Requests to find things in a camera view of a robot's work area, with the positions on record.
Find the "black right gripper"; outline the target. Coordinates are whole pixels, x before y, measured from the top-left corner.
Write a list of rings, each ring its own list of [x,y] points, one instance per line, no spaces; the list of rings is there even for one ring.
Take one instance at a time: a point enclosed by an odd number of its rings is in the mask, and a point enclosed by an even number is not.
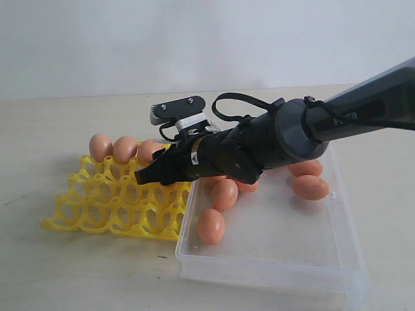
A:
[[[134,172],[138,185],[163,186],[219,175],[250,180],[250,158],[244,146],[244,132],[238,128],[198,135],[156,150],[150,165]]]

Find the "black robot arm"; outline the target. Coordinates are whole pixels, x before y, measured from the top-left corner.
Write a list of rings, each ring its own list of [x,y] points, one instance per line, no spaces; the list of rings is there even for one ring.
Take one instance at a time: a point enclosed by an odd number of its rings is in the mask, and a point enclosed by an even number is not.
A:
[[[149,166],[135,173],[140,185],[229,176],[247,184],[273,168],[316,159],[328,143],[383,128],[414,129],[414,60],[409,59],[327,100],[307,96],[266,103],[241,93],[223,93],[263,114],[218,118],[234,122],[217,130],[204,115],[199,96],[155,104],[150,121],[161,129],[175,127],[171,146],[154,152]]]

